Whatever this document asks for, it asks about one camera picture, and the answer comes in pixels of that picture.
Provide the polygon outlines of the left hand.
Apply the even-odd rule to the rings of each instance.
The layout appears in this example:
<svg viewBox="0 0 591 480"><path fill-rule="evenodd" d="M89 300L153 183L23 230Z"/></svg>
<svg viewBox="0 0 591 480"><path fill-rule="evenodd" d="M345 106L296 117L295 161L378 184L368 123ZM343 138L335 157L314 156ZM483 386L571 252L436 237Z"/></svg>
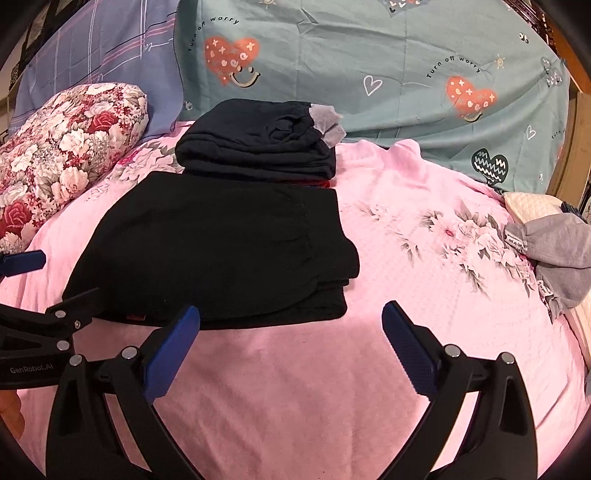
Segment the left hand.
<svg viewBox="0 0 591 480"><path fill-rule="evenodd" d="M20 440L25 429L21 400L16 391L0 391L0 414L12 435Z"/></svg>

